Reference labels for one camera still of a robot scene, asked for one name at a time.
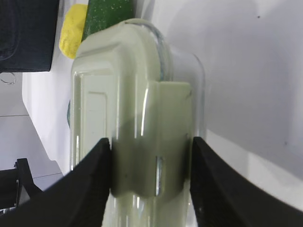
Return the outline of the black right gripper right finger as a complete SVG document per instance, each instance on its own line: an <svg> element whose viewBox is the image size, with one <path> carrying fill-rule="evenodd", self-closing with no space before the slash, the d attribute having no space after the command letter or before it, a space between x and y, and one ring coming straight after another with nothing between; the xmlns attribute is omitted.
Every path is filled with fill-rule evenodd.
<svg viewBox="0 0 303 227"><path fill-rule="evenodd" d="M193 206L199 227L301 227L302 211L237 173L201 138L193 139Z"/></svg>

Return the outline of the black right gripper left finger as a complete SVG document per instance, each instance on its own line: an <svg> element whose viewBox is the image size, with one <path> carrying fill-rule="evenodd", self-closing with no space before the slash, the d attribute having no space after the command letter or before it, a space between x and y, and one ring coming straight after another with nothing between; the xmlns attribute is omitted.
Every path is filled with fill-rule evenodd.
<svg viewBox="0 0 303 227"><path fill-rule="evenodd" d="M2 227L100 227L111 184L111 150L102 138L56 184L0 218Z"/></svg>

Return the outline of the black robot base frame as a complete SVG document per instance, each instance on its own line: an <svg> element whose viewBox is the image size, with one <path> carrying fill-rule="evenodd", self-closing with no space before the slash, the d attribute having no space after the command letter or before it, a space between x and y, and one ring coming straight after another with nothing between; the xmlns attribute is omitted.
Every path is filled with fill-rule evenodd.
<svg viewBox="0 0 303 227"><path fill-rule="evenodd" d="M16 208L42 190L34 183L26 158L17 159L13 169L0 172L0 209Z"/></svg>

